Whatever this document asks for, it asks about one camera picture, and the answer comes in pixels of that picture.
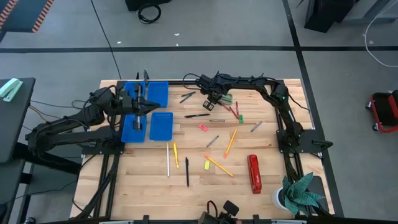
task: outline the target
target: blue tray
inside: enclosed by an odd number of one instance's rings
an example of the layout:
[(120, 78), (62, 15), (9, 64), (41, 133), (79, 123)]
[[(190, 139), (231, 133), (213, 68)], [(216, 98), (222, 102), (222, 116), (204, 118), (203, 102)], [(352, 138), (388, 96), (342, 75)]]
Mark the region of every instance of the blue tray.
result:
[(173, 139), (173, 113), (152, 113), (149, 139), (154, 141), (169, 141)]
[[(124, 89), (129, 92), (129, 96), (133, 97), (134, 99), (136, 98), (136, 92), (134, 91), (134, 85), (136, 82), (126, 82), (124, 84)], [(139, 84), (142, 86), (142, 94), (141, 96), (145, 96), (145, 82), (139, 82)]]
[(159, 103), (161, 108), (166, 108), (169, 101), (169, 82), (150, 82), (147, 100)]
[(122, 142), (144, 142), (147, 130), (147, 116), (141, 116), (142, 131), (136, 131), (133, 127), (136, 115), (130, 114), (124, 117)]

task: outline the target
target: concrete floor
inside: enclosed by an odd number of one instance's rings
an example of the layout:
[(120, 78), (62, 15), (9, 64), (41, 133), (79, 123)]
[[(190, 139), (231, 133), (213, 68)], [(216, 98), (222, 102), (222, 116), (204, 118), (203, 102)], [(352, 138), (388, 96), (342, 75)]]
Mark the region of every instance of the concrete floor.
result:
[[(296, 8), (298, 2), (291, 0), (289, 4), (301, 46), (363, 46), (366, 26), (335, 25), (327, 34), (304, 29), (307, 3)], [(362, 16), (373, 2), (361, 1), (349, 16)], [(113, 47), (293, 46), (280, 0), (173, 0), (161, 5), (162, 17), (151, 25), (141, 24), (136, 13), (128, 12), (124, 0), (94, 3)], [(398, 13), (398, 8), (391, 12)], [(372, 27), (372, 46), (398, 45), (397, 31), (397, 22)], [(0, 43), (0, 48), (107, 46), (90, 0), (54, 1), (38, 33), (7, 33)], [(375, 55), (398, 65), (398, 52), (379, 51)], [(372, 115), (364, 109), (372, 93), (397, 89), (396, 68), (383, 67), (364, 51), (303, 52), (303, 56), (326, 139), (335, 143), (330, 157), (345, 216), (398, 220), (397, 134), (372, 131)], [(181, 78), (189, 72), (212, 75), (218, 70), (242, 76), (264, 72), (275, 78), (302, 77), (294, 51), (116, 52), (115, 58), (125, 79), (135, 78), (143, 69), (151, 78)], [(84, 100), (101, 80), (118, 79), (109, 52), (0, 54), (0, 68), (0, 78), (35, 77), (32, 99), (56, 105)], [(55, 116), (76, 112), (35, 106)], [(28, 111), (25, 126), (33, 128), (40, 122)], [(20, 142), (27, 132), (22, 130)], [(75, 147), (53, 153), (80, 155)], [(74, 179), (39, 166), (34, 175), (29, 192), (60, 188)], [(39, 223), (68, 218), (74, 188), (33, 196), (28, 214)]]

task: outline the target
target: stapler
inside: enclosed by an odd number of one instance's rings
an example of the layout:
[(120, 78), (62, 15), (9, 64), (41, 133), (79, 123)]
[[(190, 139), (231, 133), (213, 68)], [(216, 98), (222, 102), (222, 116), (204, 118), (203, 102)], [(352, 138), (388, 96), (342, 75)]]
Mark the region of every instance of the stapler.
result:
[(3, 101), (11, 102), (23, 82), (17, 78), (10, 79), (6, 84), (0, 88), (0, 97), (4, 97)]

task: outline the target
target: wooden table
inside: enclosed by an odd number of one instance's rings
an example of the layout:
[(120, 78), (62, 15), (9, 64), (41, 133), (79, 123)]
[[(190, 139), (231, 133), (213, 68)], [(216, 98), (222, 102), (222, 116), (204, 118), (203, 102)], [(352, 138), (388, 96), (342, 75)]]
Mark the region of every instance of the wooden table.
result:
[[(290, 94), (301, 105), (306, 106), (302, 84), (299, 79), (286, 79)], [(101, 87), (116, 85), (116, 80), (103, 80)], [(149, 215), (151, 220), (193, 220), (206, 210), (206, 202), (214, 201), (219, 210), (226, 200), (239, 208), (238, 218), (250, 219), (254, 214), (260, 218), (292, 218), (289, 211), (276, 208), (271, 202), (271, 193), (282, 186), (285, 176), (284, 159), (279, 153), (275, 131), (277, 121), (274, 108), (251, 90), (231, 90), (234, 101), (239, 103), (239, 113), (243, 114), (244, 124), (222, 106), (215, 106), (210, 116), (184, 118), (187, 114), (207, 113), (202, 107), (206, 96), (197, 91), (191, 98), (179, 103), (182, 94), (191, 92), (181, 85), (169, 86), (167, 108), (174, 114), (173, 142), (177, 143), (180, 168), (176, 168), (175, 158), (170, 147), (170, 177), (167, 177), (165, 142), (149, 140), (150, 113), (145, 143), (126, 144), (120, 157), (112, 220), (142, 220)], [(312, 122), (308, 111), (299, 108), (290, 100), (295, 118), (304, 129), (311, 129)], [(209, 119), (225, 119), (225, 123), (211, 123)], [(252, 133), (252, 127), (263, 123)], [(204, 124), (208, 131), (198, 125)], [(223, 155), (235, 128), (238, 128), (228, 158)], [(206, 145), (217, 135), (220, 137), (209, 148)], [(204, 170), (205, 154), (234, 174), (230, 177), (214, 164)], [(251, 192), (247, 156), (257, 155), (260, 165), (262, 191), (259, 195)], [(190, 186), (187, 187), (185, 157), (189, 159)], [(323, 166), (319, 158), (311, 154), (301, 154), (305, 174), (313, 172), (322, 178), (330, 212), (333, 206), (326, 184)], [(97, 155), (82, 168), (75, 193), (76, 203), (84, 207), (97, 189), (103, 156)], [(106, 206), (104, 194), (101, 214)], [(71, 216), (80, 211), (72, 208)]]

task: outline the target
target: red cart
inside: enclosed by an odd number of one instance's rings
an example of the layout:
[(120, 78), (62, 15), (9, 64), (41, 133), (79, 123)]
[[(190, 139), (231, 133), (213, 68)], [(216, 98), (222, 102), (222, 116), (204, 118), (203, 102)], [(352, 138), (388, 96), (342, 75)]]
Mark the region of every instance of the red cart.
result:
[(366, 109), (372, 110), (376, 119), (374, 131), (382, 133), (398, 131), (398, 90), (392, 93), (373, 94)]

